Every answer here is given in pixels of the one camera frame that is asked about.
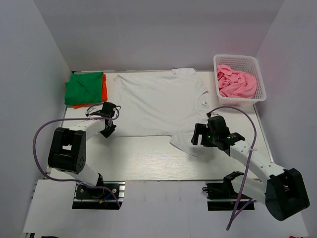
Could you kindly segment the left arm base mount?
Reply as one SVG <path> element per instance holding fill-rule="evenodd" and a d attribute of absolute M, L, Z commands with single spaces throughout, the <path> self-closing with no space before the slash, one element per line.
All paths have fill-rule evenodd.
<path fill-rule="evenodd" d="M 107 187 L 115 195 L 119 206 L 122 205 L 125 193 L 124 181 L 104 182 Z M 106 189 L 91 189 L 82 184 L 76 185 L 72 209 L 75 210 L 119 210 L 114 196 Z"/>

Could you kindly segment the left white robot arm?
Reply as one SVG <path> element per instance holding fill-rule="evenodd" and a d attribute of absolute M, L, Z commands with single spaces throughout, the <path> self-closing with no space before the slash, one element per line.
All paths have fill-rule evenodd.
<path fill-rule="evenodd" d="M 72 176 L 77 183 L 95 187 L 103 184 L 102 176 L 86 163 L 86 142 L 101 134 L 108 138 L 116 128 L 121 106 L 104 102 L 102 108 L 86 110 L 86 117 L 70 128 L 59 127 L 53 134 L 48 166 Z"/>

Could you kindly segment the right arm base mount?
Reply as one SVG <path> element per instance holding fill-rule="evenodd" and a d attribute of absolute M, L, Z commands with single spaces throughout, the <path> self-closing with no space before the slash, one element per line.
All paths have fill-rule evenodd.
<path fill-rule="evenodd" d="M 243 178 L 242 172 L 232 172 L 226 175 L 222 181 L 207 182 L 202 191 L 207 195 L 209 211 L 233 211 L 238 193 L 232 186 L 236 178 Z"/>

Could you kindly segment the white t shirt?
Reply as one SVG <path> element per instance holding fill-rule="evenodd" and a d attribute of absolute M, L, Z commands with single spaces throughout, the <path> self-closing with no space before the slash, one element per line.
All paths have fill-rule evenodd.
<path fill-rule="evenodd" d="M 170 75 L 132 74 L 116 77 L 113 103 L 120 106 L 115 136 L 169 136 L 170 144 L 197 157 L 202 146 L 191 139 L 197 123 L 207 120 L 210 93 L 192 68 Z"/>

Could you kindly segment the pink t shirt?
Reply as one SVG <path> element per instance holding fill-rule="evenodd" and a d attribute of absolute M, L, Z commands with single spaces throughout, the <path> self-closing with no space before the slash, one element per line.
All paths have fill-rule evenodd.
<path fill-rule="evenodd" d="M 227 98 L 253 98 L 257 89 L 257 80 L 254 76 L 233 70 L 231 67 L 220 64 L 216 67 L 217 85 L 219 93 Z"/>

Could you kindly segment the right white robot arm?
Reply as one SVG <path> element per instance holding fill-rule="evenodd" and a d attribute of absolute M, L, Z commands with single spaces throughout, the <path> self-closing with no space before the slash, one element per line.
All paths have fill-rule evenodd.
<path fill-rule="evenodd" d="M 208 199 L 236 199 L 239 191 L 243 191 L 243 199 L 251 198 L 265 205 L 279 221 L 310 206 L 301 173 L 295 168 L 288 170 L 270 162 L 252 150 L 243 136 L 230 133 L 222 116 L 209 118 L 207 124 L 196 124 L 191 142 L 225 152 L 257 176 L 257 179 L 243 178 L 243 172 L 234 171 L 222 182 L 208 183 L 202 189 L 207 192 Z"/>

